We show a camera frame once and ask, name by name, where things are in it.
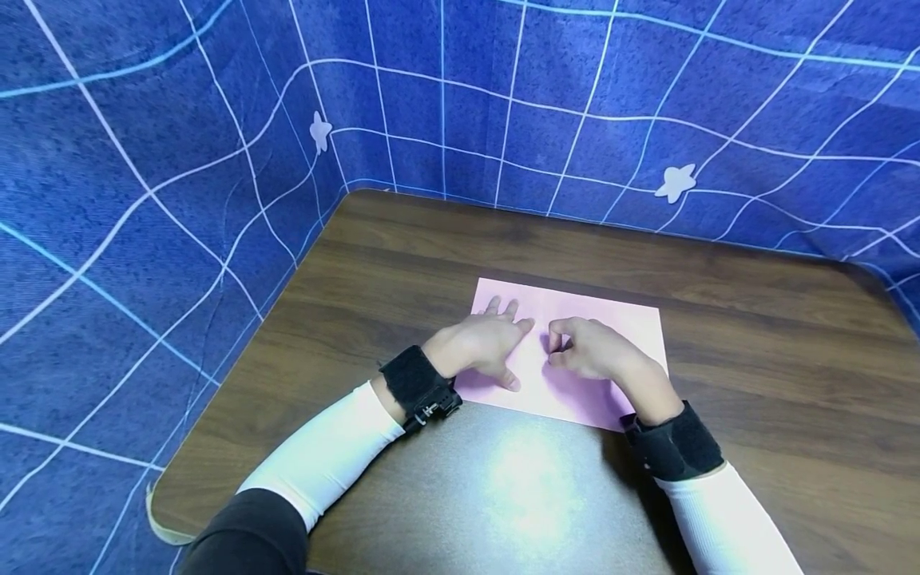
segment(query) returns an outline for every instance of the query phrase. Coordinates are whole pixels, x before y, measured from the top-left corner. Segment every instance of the blue fabric backdrop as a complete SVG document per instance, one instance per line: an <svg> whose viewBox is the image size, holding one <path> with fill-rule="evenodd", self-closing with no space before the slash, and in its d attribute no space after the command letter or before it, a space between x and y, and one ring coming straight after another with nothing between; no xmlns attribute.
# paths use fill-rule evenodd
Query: blue fabric backdrop
<svg viewBox="0 0 920 575"><path fill-rule="evenodd" d="M361 187L860 263L920 316L916 0L0 0L0 571L144 489Z"/></svg>

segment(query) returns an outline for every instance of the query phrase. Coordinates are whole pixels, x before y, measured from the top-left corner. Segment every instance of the wooden table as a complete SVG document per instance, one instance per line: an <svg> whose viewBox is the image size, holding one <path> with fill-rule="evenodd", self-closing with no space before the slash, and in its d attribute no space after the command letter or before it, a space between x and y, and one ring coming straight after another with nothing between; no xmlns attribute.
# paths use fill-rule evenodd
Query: wooden table
<svg viewBox="0 0 920 575"><path fill-rule="evenodd" d="M920 565L920 354L867 274L371 191L284 290L154 519L198 533L289 433L462 318L480 276L659 307L674 385L806 572ZM389 447L311 541L311 568L347 575L692 571L622 436L475 404Z"/></svg>

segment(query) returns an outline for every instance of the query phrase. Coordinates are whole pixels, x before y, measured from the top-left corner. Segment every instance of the white arm sleeve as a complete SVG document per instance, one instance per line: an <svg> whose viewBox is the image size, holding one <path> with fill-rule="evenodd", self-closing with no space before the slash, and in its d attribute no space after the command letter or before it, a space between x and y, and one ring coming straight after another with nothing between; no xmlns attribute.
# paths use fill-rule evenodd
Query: white arm sleeve
<svg viewBox="0 0 920 575"><path fill-rule="evenodd" d="M661 481L701 574L801 573L776 525L731 464L708 477Z"/></svg>
<svg viewBox="0 0 920 575"><path fill-rule="evenodd" d="M300 512L309 532L371 461L403 433L367 382L295 431L236 492L274 491Z"/></svg>

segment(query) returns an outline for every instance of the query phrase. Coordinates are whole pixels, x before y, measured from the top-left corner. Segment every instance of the star sticker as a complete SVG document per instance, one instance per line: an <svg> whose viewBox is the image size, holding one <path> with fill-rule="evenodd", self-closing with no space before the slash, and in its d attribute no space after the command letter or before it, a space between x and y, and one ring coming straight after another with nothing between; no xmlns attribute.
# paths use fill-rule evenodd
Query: star sticker
<svg viewBox="0 0 920 575"><path fill-rule="evenodd" d="M320 151L325 152L328 150L326 136L328 136L330 132L332 132L332 124L323 121L318 111L313 112L313 123L310 124L310 135L313 136L313 141L316 142L316 155L319 155Z"/></svg>
<svg viewBox="0 0 920 575"><path fill-rule="evenodd" d="M693 178L693 170L696 164L687 164L684 167L668 167L664 170L664 183L655 191L655 197L668 197L668 203L675 203L681 198L681 194L690 190L696 185Z"/></svg>

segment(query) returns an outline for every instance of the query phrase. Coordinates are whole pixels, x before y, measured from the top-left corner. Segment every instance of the paper sheet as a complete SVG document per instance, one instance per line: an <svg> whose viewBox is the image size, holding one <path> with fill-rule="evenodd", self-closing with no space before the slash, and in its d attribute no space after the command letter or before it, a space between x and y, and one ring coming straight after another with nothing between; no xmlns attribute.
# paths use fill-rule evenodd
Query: paper sheet
<svg viewBox="0 0 920 575"><path fill-rule="evenodd" d="M521 391L510 392L494 379L471 370L456 379L456 390L464 401L622 431L620 417L634 409L616 385L607 380L584 379L546 362L547 325L562 317L596 318L623 334L665 371L668 369L661 318L655 307L480 278L471 312L481 313L495 295L501 296L500 311L517 299L520 307L516 318L536 320L534 329L508 358L508 367L521 380Z"/></svg>

